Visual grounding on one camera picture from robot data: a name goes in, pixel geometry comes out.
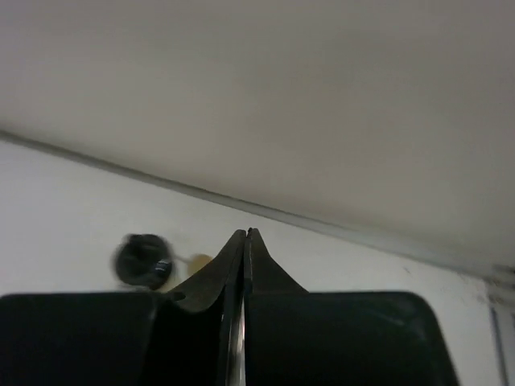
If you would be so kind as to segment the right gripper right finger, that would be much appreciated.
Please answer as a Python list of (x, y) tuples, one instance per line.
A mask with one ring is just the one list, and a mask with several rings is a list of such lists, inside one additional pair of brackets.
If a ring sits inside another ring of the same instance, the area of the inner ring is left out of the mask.
[(249, 385), (456, 385), (430, 305), (406, 291), (312, 293), (248, 231), (243, 252)]

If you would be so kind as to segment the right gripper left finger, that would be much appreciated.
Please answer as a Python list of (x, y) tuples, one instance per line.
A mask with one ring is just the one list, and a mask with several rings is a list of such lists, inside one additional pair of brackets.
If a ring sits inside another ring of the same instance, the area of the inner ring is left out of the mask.
[(224, 385), (245, 232), (174, 289), (1, 299), (4, 385)]

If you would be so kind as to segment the black knob lid jar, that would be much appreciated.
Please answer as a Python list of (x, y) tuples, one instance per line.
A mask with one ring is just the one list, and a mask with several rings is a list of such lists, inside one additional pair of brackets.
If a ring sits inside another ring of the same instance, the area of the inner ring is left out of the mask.
[(155, 234), (128, 234), (112, 257), (116, 277), (125, 285), (161, 289), (175, 271), (168, 242)]

